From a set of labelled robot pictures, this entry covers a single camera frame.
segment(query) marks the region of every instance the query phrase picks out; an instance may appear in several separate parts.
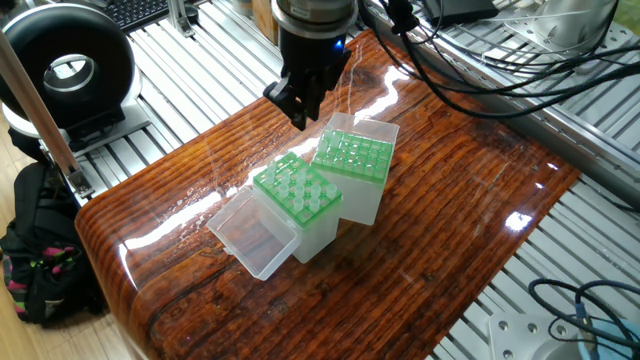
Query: keyboard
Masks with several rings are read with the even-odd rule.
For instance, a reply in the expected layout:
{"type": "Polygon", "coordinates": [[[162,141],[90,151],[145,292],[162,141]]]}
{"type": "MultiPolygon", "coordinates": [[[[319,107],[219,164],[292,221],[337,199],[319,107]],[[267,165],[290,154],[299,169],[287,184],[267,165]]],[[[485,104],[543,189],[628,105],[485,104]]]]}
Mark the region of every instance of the keyboard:
{"type": "Polygon", "coordinates": [[[128,33],[169,14],[167,0],[111,0],[104,12],[128,33]]]}

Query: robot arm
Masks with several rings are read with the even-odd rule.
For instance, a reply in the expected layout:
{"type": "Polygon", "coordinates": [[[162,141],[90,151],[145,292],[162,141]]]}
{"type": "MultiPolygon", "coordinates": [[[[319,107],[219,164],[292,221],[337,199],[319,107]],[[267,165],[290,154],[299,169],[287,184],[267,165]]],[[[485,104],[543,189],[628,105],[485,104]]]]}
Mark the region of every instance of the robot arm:
{"type": "Polygon", "coordinates": [[[346,33],[358,6],[356,0],[272,0],[271,7],[284,66],[282,80],[264,96],[304,130],[307,117],[318,119],[325,92],[335,88],[351,56],[346,33]]]}

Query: black cable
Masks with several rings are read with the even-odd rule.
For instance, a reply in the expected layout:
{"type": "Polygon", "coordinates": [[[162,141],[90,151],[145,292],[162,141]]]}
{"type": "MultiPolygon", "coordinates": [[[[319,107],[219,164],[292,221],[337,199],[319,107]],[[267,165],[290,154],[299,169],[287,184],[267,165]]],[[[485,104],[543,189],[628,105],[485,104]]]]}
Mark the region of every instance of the black cable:
{"type": "MultiPolygon", "coordinates": [[[[361,3],[361,6],[360,6],[360,9],[361,9],[361,16],[363,17],[363,19],[366,18],[366,17],[369,17],[369,18],[371,17],[371,15],[368,13],[368,10],[366,10],[366,8],[364,7],[364,5],[362,5],[362,3],[361,3]]],[[[377,31],[377,29],[375,27],[375,22],[373,20],[371,20],[369,22],[370,22],[369,27],[373,30],[374,35],[378,39],[378,42],[380,43],[381,47],[385,50],[387,55],[393,60],[393,62],[396,63],[396,65],[398,65],[399,67],[403,68],[409,75],[411,75],[411,76],[413,76],[413,77],[415,77],[415,78],[417,78],[419,80],[422,80],[422,78],[419,75],[417,75],[411,69],[408,69],[406,67],[406,64],[403,64],[400,60],[398,60],[398,58],[396,58],[393,55],[393,53],[391,53],[390,49],[387,47],[386,43],[384,42],[384,40],[381,38],[380,34],[378,33],[378,31],[377,31]]],[[[439,51],[438,51],[438,53],[440,54],[441,57],[443,57],[443,60],[445,62],[449,63],[439,51]]],[[[590,82],[587,82],[585,84],[571,86],[571,87],[568,87],[568,88],[563,88],[563,89],[558,89],[558,90],[551,90],[551,91],[547,91],[547,92],[544,92],[544,93],[513,93],[513,92],[509,92],[509,91],[517,89],[517,88],[520,88],[520,87],[523,87],[523,86],[526,86],[526,85],[529,85],[529,84],[532,84],[532,83],[534,83],[534,82],[536,82],[538,80],[544,79],[544,78],[546,78],[548,76],[552,76],[552,75],[560,74],[560,73],[563,73],[563,72],[566,72],[566,71],[570,71],[572,69],[572,67],[577,67],[577,66],[581,65],[582,63],[591,61],[591,60],[599,58],[601,56],[610,56],[610,55],[611,54],[609,54],[609,53],[600,53],[600,54],[588,56],[588,57],[581,58],[581,59],[575,59],[575,60],[573,60],[575,62],[574,64],[566,63],[565,65],[563,65],[563,66],[561,66],[561,67],[559,67],[557,69],[554,69],[553,71],[548,71],[546,73],[541,73],[540,75],[538,75],[536,77],[533,77],[531,79],[528,79],[526,81],[523,81],[521,83],[517,83],[517,84],[513,84],[513,85],[510,85],[510,86],[505,86],[505,87],[497,88],[497,89],[480,88],[480,87],[471,85],[466,81],[466,79],[464,79],[464,77],[462,77],[462,79],[464,81],[460,81],[460,80],[456,79],[455,77],[452,77],[451,75],[447,74],[446,72],[441,71],[437,66],[434,66],[430,62],[428,62],[428,61],[425,61],[425,62],[430,67],[430,69],[434,70],[439,75],[447,78],[450,81],[458,82],[458,83],[462,84],[463,86],[471,87],[474,90],[454,88],[454,87],[450,87],[450,86],[447,86],[447,85],[444,85],[444,84],[439,84],[439,83],[433,82],[433,84],[435,84],[436,86],[440,87],[441,89],[460,92],[460,93],[465,93],[465,94],[471,94],[471,95],[499,95],[499,96],[515,97],[515,98],[533,98],[533,97],[548,97],[548,96],[555,96],[555,95],[564,95],[567,92],[572,91],[572,90],[581,90],[580,92],[582,92],[582,91],[585,91],[584,90],[585,85],[588,86],[590,84],[590,82]]],[[[622,77],[626,77],[626,75],[620,76],[620,77],[616,77],[615,79],[611,79],[611,80],[616,80],[616,79],[622,78],[622,77]]]]}
{"type": "Polygon", "coordinates": [[[602,58],[602,59],[600,59],[600,60],[602,60],[602,61],[604,61],[604,62],[608,62],[608,63],[610,63],[610,64],[615,64],[615,65],[620,65],[620,66],[627,66],[627,64],[625,64],[625,63],[621,63],[621,62],[619,62],[619,61],[615,61],[615,60],[609,60],[609,59],[605,59],[605,58],[602,58]]]}
{"type": "MultiPolygon", "coordinates": [[[[424,2],[422,3],[423,8],[425,11],[427,11],[427,8],[424,7],[424,2]]],[[[440,4],[440,17],[438,18],[438,24],[436,25],[436,28],[433,30],[433,33],[429,36],[429,34],[427,34],[427,32],[424,30],[424,28],[422,27],[422,24],[420,24],[420,29],[424,32],[426,38],[422,41],[418,41],[418,42],[414,42],[414,45],[422,45],[426,42],[432,41],[438,34],[438,31],[440,31],[440,28],[442,27],[442,19],[444,18],[444,6],[442,6],[442,4],[440,4]]]]}
{"type": "MultiPolygon", "coordinates": [[[[402,3],[398,3],[400,1],[407,1],[407,0],[391,0],[391,1],[396,1],[396,3],[393,3],[392,5],[388,5],[386,4],[384,1],[381,1],[381,4],[383,6],[383,8],[385,9],[385,11],[389,12],[389,9],[393,6],[394,9],[398,9],[399,5],[401,5],[400,7],[402,7],[404,10],[406,10],[406,6],[404,6],[402,3]]],[[[478,117],[478,118],[484,118],[484,119],[512,119],[512,118],[516,118],[516,117],[520,117],[520,116],[525,116],[528,114],[531,114],[533,112],[542,110],[548,106],[552,106],[554,104],[560,103],[564,100],[569,99],[572,96],[575,96],[576,94],[582,93],[588,89],[591,89],[595,86],[598,86],[604,82],[608,82],[608,81],[613,81],[613,80],[617,80],[617,79],[621,79],[630,75],[635,75],[640,73],[640,62],[636,62],[633,63],[631,65],[626,65],[621,67],[620,69],[616,69],[613,70],[605,75],[599,76],[595,79],[592,79],[590,81],[587,81],[583,84],[579,84],[579,85],[575,85],[572,87],[568,87],[568,88],[563,88],[563,89],[557,89],[557,90],[551,90],[551,91],[547,91],[544,93],[516,93],[516,92],[512,92],[512,90],[521,88],[523,86],[532,84],[536,81],[539,81],[541,79],[547,78],[549,76],[552,75],[556,75],[556,74],[561,74],[564,72],[569,72],[572,71],[573,69],[575,69],[577,66],[587,62],[587,61],[591,61],[594,59],[600,59],[600,58],[604,58],[605,56],[611,56],[613,54],[617,54],[617,53],[623,53],[623,52],[628,52],[630,51],[629,49],[616,49],[618,52],[616,52],[615,50],[612,51],[607,51],[607,52],[602,52],[599,54],[594,54],[596,47],[594,47],[591,50],[591,53],[589,55],[581,55],[581,56],[577,56],[574,58],[570,58],[570,59],[565,59],[565,60],[561,60],[561,61],[555,61],[552,62],[550,64],[552,64],[554,67],[550,68],[550,69],[546,69],[544,71],[540,71],[537,72],[535,76],[533,76],[532,78],[520,82],[518,84],[513,84],[510,86],[505,86],[505,87],[500,87],[500,88],[496,88],[496,89],[487,89],[487,88],[483,88],[483,87],[478,87],[475,85],[470,84],[466,78],[464,76],[462,76],[462,74],[460,74],[459,71],[457,71],[457,69],[455,68],[455,66],[453,64],[451,64],[451,62],[449,62],[446,57],[440,52],[440,50],[438,49],[438,47],[435,45],[435,43],[433,42],[433,39],[435,38],[435,36],[437,35],[437,32],[434,31],[434,33],[429,36],[428,34],[425,33],[425,36],[427,37],[427,40],[429,40],[432,44],[432,46],[434,46],[434,49],[436,50],[436,52],[438,53],[438,55],[442,58],[442,60],[449,64],[449,66],[454,70],[454,72],[459,76],[460,79],[457,79],[449,74],[447,74],[446,72],[441,71],[437,66],[434,66],[433,64],[431,64],[428,60],[425,60],[425,63],[427,64],[427,66],[429,66],[430,68],[432,68],[433,70],[435,70],[436,72],[438,72],[440,75],[442,75],[443,77],[447,78],[450,81],[456,82],[460,85],[462,85],[464,88],[457,88],[457,87],[451,87],[445,84],[440,84],[434,80],[432,80],[424,71],[424,69],[422,68],[422,66],[420,65],[420,61],[418,60],[418,57],[413,49],[413,46],[415,46],[411,41],[409,41],[408,36],[406,34],[406,32],[402,32],[400,34],[400,36],[402,37],[402,42],[403,45],[406,47],[407,49],[407,53],[409,54],[409,57],[411,58],[411,62],[413,63],[415,69],[417,70],[418,74],[416,74],[415,72],[413,72],[411,69],[408,69],[406,67],[405,64],[403,64],[400,60],[398,60],[390,51],[390,49],[386,46],[385,42],[382,40],[379,32],[376,29],[375,26],[375,21],[372,20],[372,16],[368,13],[368,11],[366,10],[366,7],[363,4],[362,0],[358,0],[359,2],[359,7],[361,9],[361,17],[363,18],[363,20],[365,21],[365,23],[368,22],[369,27],[372,28],[376,38],[378,39],[378,42],[380,43],[380,45],[382,46],[382,48],[385,50],[385,52],[389,55],[389,57],[394,61],[394,63],[396,63],[396,65],[398,65],[399,67],[403,68],[405,71],[407,71],[411,76],[416,77],[424,82],[427,83],[427,85],[432,89],[432,91],[436,94],[436,96],[438,96],[446,105],[454,108],[457,111],[460,111],[462,113],[465,113],[469,116],[474,116],[474,117],[478,117]],[[536,106],[533,106],[531,108],[522,110],[522,111],[518,111],[518,112],[512,112],[512,113],[505,113],[505,114],[500,114],[500,113],[483,113],[483,112],[477,112],[477,111],[473,111],[470,109],[466,109],[461,105],[458,105],[456,103],[454,103],[453,101],[451,101],[441,90],[447,90],[447,91],[455,91],[455,92],[460,92],[460,93],[466,93],[466,94],[471,94],[471,95],[499,95],[499,96],[508,96],[508,97],[513,97],[513,98],[534,98],[534,97],[550,97],[550,96],[555,96],[553,99],[544,101],[536,106]]],[[[401,18],[400,21],[405,21],[406,18],[406,14],[403,13],[403,15],[405,17],[401,18]]],[[[436,26],[436,30],[440,30],[440,26],[439,24],[436,26]]],[[[517,66],[522,66],[522,64],[519,63],[511,63],[511,64],[517,64],[517,66]]]]}
{"type": "Polygon", "coordinates": [[[464,108],[456,103],[454,103],[453,101],[451,101],[446,95],[444,95],[440,89],[438,88],[438,85],[431,80],[431,78],[429,77],[429,75],[427,75],[424,72],[424,69],[422,68],[422,66],[420,65],[420,62],[418,60],[418,58],[416,57],[416,54],[413,50],[413,48],[410,46],[410,41],[409,38],[407,37],[406,33],[400,34],[400,36],[402,37],[402,42],[403,44],[406,46],[407,48],[407,53],[409,55],[409,58],[411,58],[411,61],[414,63],[414,66],[416,67],[416,69],[418,70],[418,73],[420,74],[420,76],[422,77],[422,80],[424,82],[427,83],[427,85],[429,86],[429,88],[431,88],[431,91],[433,91],[433,93],[440,98],[440,100],[442,100],[442,102],[444,102],[447,106],[453,108],[454,110],[457,110],[463,114],[469,115],[469,116],[473,116],[473,117],[477,117],[480,119],[491,119],[491,120],[507,120],[507,119],[513,119],[513,118],[518,118],[521,116],[525,116],[525,115],[529,115],[532,114],[536,111],[542,110],[544,108],[547,108],[549,106],[558,104],[562,101],[565,101],[577,94],[580,94],[588,89],[591,89],[593,87],[596,87],[602,83],[608,82],[608,81],[613,81],[613,80],[617,80],[617,79],[621,79],[630,75],[635,75],[635,74],[640,74],[640,63],[635,63],[632,66],[629,66],[632,69],[628,69],[628,68],[621,68],[621,69],[616,69],[613,70],[597,79],[594,79],[588,83],[584,83],[581,84],[579,86],[577,86],[575,89],[567,91],[566,93],[563,93],[562,95],[557,96],[556,98],[552,99],[552,100],[548,100],[545,102],[542,102],[538,105],[532,106],[528,109],[524,109],[521,111],[516,111],[516,112],[511,112],[511,113],[485,113],[485,112],[478,112],[478,111],[473,111],[473,110],[469,110],[467,108],[464,108]]]}
{"type": "Polygon", "coordinates": [[[622,346],[626,346],[628,348],[631,348],[634,351],[638,351],[640,350],[640,343],[637,343],[635,341],[633,341],[633,338],[631,337],[631,334],[629,333],[629,329],[626,328],[626,326],[624,326],[622,324],[622,322],[620,321],[620,319],[613,313],[613,311],[611,311],[611,309],[609,309],[607,306],[605,306],[600,300],[596,299],[595,297],[589,295],[589,294],[583,294],[583,297],[586,298],[587,300],[589,300],[590,302],[592,302],[594,305],[596,305],[600,310],[602,310],[608,317],[611,318],[611,320],[613,320],[614,322],[616,322],[616,325],[618,326],[618,329],[620,329],[620,332],[622,332],[624,338],[621,338],[619,336],[614,336],[611,335],[610,333],[606,332],[606,331],[602,331],[600,329],[596,329],[593,328],[591,326],[587,326],[584,323],[571,318],[569,315],[564,314],[563,312],[561,312],[560,310],[556,309],[555,307],[553,307],[551,304],[549,304],[548,302],[544,301],[540,295],[538,295],[538,293],[536,292],[536,286],[539,285],[552,285],[552,286],[557,286],[563,289],[567,289],[573,292],[577,292],[578,288],[572,285],[568,285],[565,284],[561,281],[557,281],[557,280],[551,280],[551,279],[537,279],[532,281],[529,284],[529,294],[531,294],[531,297],[533,297],[533,299],[540,304],[540,306],[542,306],[543,308],[545,308],[547,311],[549,311],[552,315],[559,317],[560,319],[570,323],[571,325],[574,325],[575,327],[584,330],[586,332],[589,332],[595,336],[599,336],[605,340],[608,340],[612,343],[616,343],[618,345],[622,345],[622,346]]]}
{"type": "MultiPolygon", "coordinates": [[[[370,26],[370,28],[372,29],[374,35],[376,36],[378,42],[380,43],[380,46],[387,53],[389,58],[391,58],[391,60],[398,67],[401,67],[409,75],[411,75],[412,77],[414,77],[414,78],[416,78],[418,80],[422,80],[420,75],[416,74],[413,70],[407,68],[406,64],[403,64],[395,55],[393,55],[393,53],[391,52],[389,47],[386,45],[386,43],[384,42],[384,40],[382,39],[382,37],[378,33],[377,29],[375,28],[375,24],[373,26],[370,26]]],[[[593,60],[593,58],[591,58],[591,57],[581,59],[579,61],[578,65],[581,64],[581,63],[584,63],[584,62],[591,61],[591,60],[593,60]]],[[[544,79],[544,78],[549,77],[549,76],[553,76],[553,75],[556,75],[556,74],[561,74],[561,73],[566,72],[566,71],[570,71],[571,69],[569,67],[563,68],[563,69],[557,69],[557,70],[549,71],[546,74],[540,74],[537,77],[532,77],[532,78],[530,78],[528,80],[525,80],[523,82],[520,82],[520,83],[516,83],[516,84],[513,84],[513,85],[509,85],[509,86],[505,86],[505,87],[497,88],[497,89],[487,89],[487,88],[476,87],[474,85],[469,84],[466,81],[464,81],[464,82],[460,81],[459,79],[456,79],[455,77],[447,74],[446,72],[443,72],[437,66],[431,64],[430,62],[428,62],[428,61],[425,61],[425,62],[427,63],[427,65],[429,66],[429,68],[431,70],[434,70],[435,72],[437,72],[442,77],[445,77],[450,81],[458,82],[458,83],[460,83],[462,85],[469,86],[469,87],[472,87],[474,89],[478,89],[479,91],[454,88],[454,87],[450,87],[448,85],[439,84],[439,83],[434,82],[434,84],[436,86],[438,86],[439,88],[444,89],[444,90],[455,91],[455,92],[460,92],[460,93],[470,94],[470,95],[499,95],[499,96],[509,96],[509,97],[516,97],[516,98],[534,98],[534,97],[545,97],[545,96],[562,95],[562,94],[565,94],[567,91],[571,91],[571,90],[574,90],[574,89],[581,88],[584,85],[584,84],[580,84],[580,85],[575,85],[575,86],[571,86],[571,87],[567,87],[567,88],[563,88],[563,89],[551,90],[551,91],[547,91],[547,92],[544,92],[544,93],[513,93],[513,92],[509,92],[509,91],[515,90],[515,89],[518,89],[520,87],[524,87],[524,86],[527,86],[527,85],[530,85],[530,84],[533,84],[536,81],[539,81],[539,80],[544,79]]]]}
{"type": "Polygon", "coordinates": [[[575,297],[575,302],[576,304],[581,304],[582,303],[582,297],[584,296],[585,292],[591,288],[594,287],[599,287],[599,286],[609,286],[609,287],[614,287],[614,288],[618,288],[618,289],[622,289],[622,290],[626,290],[629,292],[632,292],[634,294],[640,295],[640,289],[638,289],[637,287],[631,286],[631,285],[627,285],[625,283],[621,283],[619,281],[612,281],[612,280],[596,280],[596,281],[591,281],[588,282],[582,286],[580,286],[578,288],[578,291],[576,291],[576,297],[575,297]]]}
{"type": "MultiPolygon", "coordinates": [[[[428,8],[428,4],[426,3],[426,1],[425,1],[425,0],[422,0],[422,4],[423,4],[423,8],[425,8],[425,13],[426,13],[426,11],[427,11],[426,9],[428,8]]],[[[602,32],[602,34],[600,35],[600,37],[599,37],[598,41],[596,41],[596,43],[593,45],[593,47],[592,47],[590,50],[588,50],[588,51],[586,51],[586,52],[584,52],[584,53],[582,53],[582,54],[575,55],[574,57],[571,57],[571,58],[568,58],[568,59],[565,59],[565,60],[558,60],[558,61],[554,61],[554,62],[547,62],[547,63],[529,64],[529,65],[527,65],[527,66],[547,66],[547,65],[555,65],[555,64],[558,64],[558,63],[561,63],[561,62],[564,62],[564,61],[571,61],[572,59],[576,59],[576,58],[582,57],[582,56],[587,55],[587,54],[589,54],[589,55],[593,55],[593,54],[595,53],[595,51],[600,47],[600,45],[602,45],[602,42],[604,41],[604,39],[605,39],[605,38],[606,38],[606,36],[607,36],[607,30],[608,30],[608,28],[611,26],[611,23],[613,22],[613,18],[615,17],[615,12],[616,12],[616,10],[617,10],[617,8],[618,8],[618,4],[619,4],[619,0],[616,0],[616,2],[614,3],[614,6],[612,7],[611,11],[609,12],[609,15],[608,15],[607,19],[605,20],[606,22],[608,22],[608,23],[609,23],[609,25],[607,26],[607,28],[606,28],[606,29],[604,29],[604,31],[603,31],[603,32],[602,32]]],[[[440,0],[440,9],[441,9],[441,12],[442,12],[443,6],[444,6],[444,0],[440,0]]],[[[476,56],[476,57],[480,57],[480,58],[484,58],[484,59],[490,59],[490,60],[492,60],[492,61],[496,61],[496,62],[509,63],[509,64],[512,64],[512,65],[515,65],[515,66],[522,65],[522,64],[518,64],[518,63],[514,63],[514,62],[510,62],[510,61],[502,60],[502,59],[497,59],[497,58],[494,58],[494,57],[485,56],[484,54],[479,54],[479,53],[473,52],[473,51],[471,51],[471,50],[469,50],[469,49],[466,49],[466,48],[464,48],[464,47],[462,47],[462,46],[460,46],[460,45],[458,45],[458,44],[455,44],[455,43],[453,43],[453,42],[449,41],[449,40],[448,40],[448,39],[446,39],[446,38],[442,38],[442,37],[441,37],[440,39],[441,39],[441,40],[443,40],[443,41],[445,41],[447,44],[449,44],[449,45],[451,45],[451,46],[453,46],[453,47],[457,48],[459,51],[465,52],[465,53],[470,54],[470,55],[474,55],[474,56],[476,56]]]]}
{"type": "Polygon", "coordinates": [[[549,333],[549,336],[551,336],[551,338],[553,340],[556,341],[561,341],[561,342],[577,342],[577,343],[589,343],[589,344],[596,344],[597,346],[601,346],[604,348],[607,348],[611,351],[613,351],[614,353],[620,355],[622,358],[624,359],[628,359],[628,360],[633,360],[629,355],[624,354],[623,352],[621,352],[620,350],[614,348],[613,346],[610,346],[608,344],[603,344],[601,342],[598,341],[594,341],[594,340],[589,340],[589,339],[562,339],[557,337],[554,333],[553,333],[553,325],[555,325],[555,323],[558,322],[558,320],[561,320],[559,317],[556,317],[551,324],[549,324],[549,327],[547,328],[547,332],[549,333]]]}
{"type": "Polygon", "coordinates": [[[619,202],[616,202],[616,201],[613,201],[613,200],[609,199],[609,197],[607,197],[605,195],[602,195],[602,197],[605,200],[607,200],[609,202],[609,204],[617,207],[618,209],[620,209],[622,211],[628,211],[628,212],[632,212],[632,213],[635,213],[635,214],[640,214],[640,210],[634,209],[631,206],[620,204],[619,202]]]}

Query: backpack strap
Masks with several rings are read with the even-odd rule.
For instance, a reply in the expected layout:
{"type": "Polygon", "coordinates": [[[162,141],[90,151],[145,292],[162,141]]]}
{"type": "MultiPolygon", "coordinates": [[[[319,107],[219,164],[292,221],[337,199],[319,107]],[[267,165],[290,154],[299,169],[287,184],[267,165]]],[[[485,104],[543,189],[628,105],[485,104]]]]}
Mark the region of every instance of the backpack strap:
{"type": "Polygon", "coordinates": [[[33,224],[46,172],[47,168],[44,165],[35,163],[22,169],[16,177],[13,185],[16,204],[15,231],[19,237],[35,238],[33,224]]]}
{"type": "Polygon", "coordinates": [[[13,220],[7,226],[7,233],[5,236],[0,239],[0,249],[2,252],[14,258],[27,258],[30,261],[39,260],[39,255],[37,252],[33,251],[33,249],[29,248],[21,239],[18,237],[15,231],[16,221],[13,220]]]}
{"type": "Polygon", "coordinates": [[[38,209],[34,221],[35,234],[42,246],[55,245],[56,242],[73,242],[79,244],[80,239],[73,224],[73,219],[56,210],[38,209]]]}

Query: black backpack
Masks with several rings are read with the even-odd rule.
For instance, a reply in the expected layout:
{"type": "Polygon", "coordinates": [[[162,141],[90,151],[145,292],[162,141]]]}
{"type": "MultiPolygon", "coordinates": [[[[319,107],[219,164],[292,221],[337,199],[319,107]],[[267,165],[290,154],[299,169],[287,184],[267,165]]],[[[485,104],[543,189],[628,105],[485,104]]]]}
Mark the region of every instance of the black backpack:
{"type": "Polygon", "coordinates": [[[0,248],[18,317],[43,324],[87,306],[101,312],[104,297],[73,224],[78,209],[57,172],[31,164],[18,174],[14,191],[16,218],[0,248]]]}

